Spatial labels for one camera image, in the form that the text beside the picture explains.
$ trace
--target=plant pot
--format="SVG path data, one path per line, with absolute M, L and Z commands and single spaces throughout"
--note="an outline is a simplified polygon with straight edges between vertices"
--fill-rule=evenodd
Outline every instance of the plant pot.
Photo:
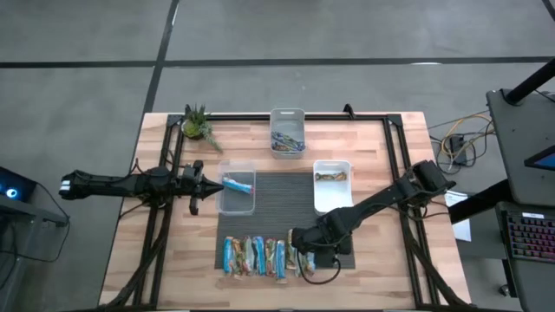
M 189 136 L 185 134 L 185 125 L 186 125 L 187 121 L 185 120 L 184 123 L 181 124 L 181 132 L 186 136 L 186 138 L 190 139 L 190 140 L 202 140 L 204 138 L 204 136 L 202 134 L 197 134 L 194 136 Z

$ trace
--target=white paper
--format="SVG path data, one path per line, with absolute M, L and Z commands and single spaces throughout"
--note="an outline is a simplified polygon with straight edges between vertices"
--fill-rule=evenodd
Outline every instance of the white paper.
M 544 218 L 544 215 L 543 215 L 543 214 L 539 214 L 539 213 L 522 212 L 522 217 L 527 217 L 527 218 Z
M 468 198 L 468 195 L 466 194 L 447 191 L 447 193 L 445 194 L 445 204 L 447 205 L 447 207 L 450 207 L 467 198 Z M 460 221 L 459 223 L 453 224 L 453 231 L 454 231 L 454 237 L 456 239 L 460 239 L 467 242 L 472 241 L 472 238 L 470 237 L 470 220 L 466 219 L 466 220 Z

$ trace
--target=floor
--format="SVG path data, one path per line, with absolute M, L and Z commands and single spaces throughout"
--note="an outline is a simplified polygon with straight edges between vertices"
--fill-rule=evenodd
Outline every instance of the floor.
M 186 103 L 213 112 L 338 111 L 350 103 L 357 111 L 424 111 L 429 125 L 455 119 L 486 109 L 487 90 L 515 86 L 555 54 L 546 4 L 0 0 L 0 166 L 52 192 L 76 168 L 123 175 L 142 114 L 180 112 Z M 351 61 L 324 65 L 333 58 Z M 477 192 L 505 177 L 495 138 L 488 140 L 487 155 L 453 176 L 455 190 Z M 57 262 L 31 264 L 18 311 L 96 305 L 120 204 L 62 202 L 68 242 Z M 63 233 L 47 232 L 43 247 L 56 246 Z M 505 283 L 498 261 L 461 256 L 473 303 L 519 310 L 518 300 L 497 294 Z

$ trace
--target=keyboard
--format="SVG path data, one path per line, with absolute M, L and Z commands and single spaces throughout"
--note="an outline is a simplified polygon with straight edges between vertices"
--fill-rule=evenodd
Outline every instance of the keyboard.
M 512 256 L 555 263 L 555 218 L 506 215 Z

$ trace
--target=wooden tabletop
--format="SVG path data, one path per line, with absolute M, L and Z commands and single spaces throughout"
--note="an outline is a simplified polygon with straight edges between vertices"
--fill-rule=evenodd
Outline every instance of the wooden tabletop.
M 399 114 L 403 118 L 411 162 L 434 159 L 424 114 Z M 158 165 L 166 118 L 167 114 L 145 115 L 136 150 L 142 168 Z M 181 164 L 204 160 L 204 174 L 209 179 L 217 178 L 218 163 L 224 159 L 250 159 L 259 172 L 311 172 L 317 159 L 346 159 L 353 165 L 351 177 L 355 203 L 392 182 L 383 125 L 379 121 L 306 121 L 308 149 L 304 158 L 298 160 L 272 158 L 267 121 L 218 121 L 212 124 L 224 153 L 216 153 L 204 141 L 186 140 L 181 157 Z M 392 130 L 399 168 L 402 168 L 395 128 Z M 126 199 L 122 211 L 139 203 L 138 199 Z M 366 219 L 354 232 L 355 270 L 342 270 L 334 282 L 321 286 L 309 285 L 302 278 L 288 273 L 288 283 L 283 285 L 265 276 L 241 280 L 224 277 L 222 270 L 213 268 L 218 224 L 214 197 L 199 204 L 196 217 L 189 213 L 188 198 L 176 199 L 174 203 L 160 288 L 160 309 L 414 307 L 397 211 L 381 211 Z M 446 210 L 440 205 L 428 208 L 430 213 Z M 137 268 L 147 217 L 148 208 L 139 208 L 119 222 L 101 303 L 113 299 Z M 434 266 L 455 293 L 470 302 L 449 216 L 427 219 L 425 226 Z M 322 280 L 333 273 L 333 270 L 317 270 L 313 279 Z M 147 277 L 148 286 L 143 298 L 149 296 L 148 278 L 151 277 Z M 428 297 L 421 267 L 419 277 L 422 291 Z

